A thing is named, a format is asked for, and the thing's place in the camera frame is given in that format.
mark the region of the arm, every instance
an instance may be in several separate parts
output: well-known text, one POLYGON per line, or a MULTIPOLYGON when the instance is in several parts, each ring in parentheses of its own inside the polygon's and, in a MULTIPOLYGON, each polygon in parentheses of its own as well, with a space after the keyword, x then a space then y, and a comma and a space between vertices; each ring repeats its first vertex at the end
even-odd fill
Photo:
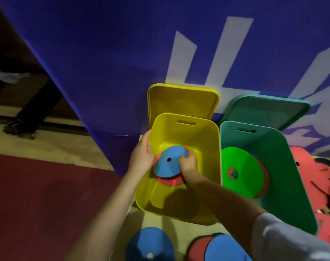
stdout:
POLYGON ((129 168, 118 187, 67 255, 66 261, 109 259, 137 185, 153 163, 154 154, 146 132, 133 150, 129 168))
POLYGON ((252 256, 253 224, 259 215, 267 211, 257 203, 198 173, 193 151, 186 150, 188 158, 180 158, 180 169, 185 180, 247 254, 252 256))

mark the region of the forearm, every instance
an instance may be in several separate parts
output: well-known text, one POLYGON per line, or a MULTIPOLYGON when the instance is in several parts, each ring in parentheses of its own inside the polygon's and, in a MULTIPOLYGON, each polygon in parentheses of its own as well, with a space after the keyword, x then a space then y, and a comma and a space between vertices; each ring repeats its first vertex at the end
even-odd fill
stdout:
POLYGON ((254 221, 267 211, 246 197, 210 181, 197 171, 182 173, 198 197, 251 256, 254 221))
POLYGON ((127 172, 118 187, 83 232, 67 256, 67 261, 106 261, 142 176, 127 172))

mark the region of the bin lid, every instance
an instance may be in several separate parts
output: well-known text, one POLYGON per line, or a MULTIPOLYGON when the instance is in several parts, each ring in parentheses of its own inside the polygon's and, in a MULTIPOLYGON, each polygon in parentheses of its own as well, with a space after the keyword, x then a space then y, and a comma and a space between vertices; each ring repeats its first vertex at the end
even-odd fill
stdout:
POLYGON ((235 121, 282 131, 306 114, 310 107, 307 100, 244 94, 230 102, 220 123, 235 121))
POLYGON ((148 89, 149 127, 162 113, 211 119, 219 96, 213 89, 157 83, 148 89))

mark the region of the hand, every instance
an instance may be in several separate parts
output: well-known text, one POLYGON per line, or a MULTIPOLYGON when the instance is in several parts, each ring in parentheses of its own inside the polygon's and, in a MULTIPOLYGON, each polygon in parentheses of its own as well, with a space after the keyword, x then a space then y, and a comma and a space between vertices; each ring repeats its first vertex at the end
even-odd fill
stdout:
POLYGON ((141 141, 138 142, 132 151, 128 172, 143 177, 153 165, 154 154, 150 143, 148 143, 151 132, 152 129, 145 132, 141 141))
POLYGON ((191 171, 197 171, 196 158, 192 149, 185 148, 188 152, 188 157, 184 155, 180 156, 180 171, 182 174, 186 174, 191 171))

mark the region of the bin handle hole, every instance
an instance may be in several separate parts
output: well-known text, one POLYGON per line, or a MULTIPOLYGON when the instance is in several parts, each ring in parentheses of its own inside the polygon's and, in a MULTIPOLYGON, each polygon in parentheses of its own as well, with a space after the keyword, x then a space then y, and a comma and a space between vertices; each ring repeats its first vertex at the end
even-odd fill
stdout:
POLYGON ((177 120, 177 123, 185 123, 186 125, 196 125, 195 122, 185 121, 185 120, 177 120))
POLYGON ((255 133, 257 130, 254 129, 247 129, 247 128, 237 128, 237 131, 248 132, 248 133, 255 133))

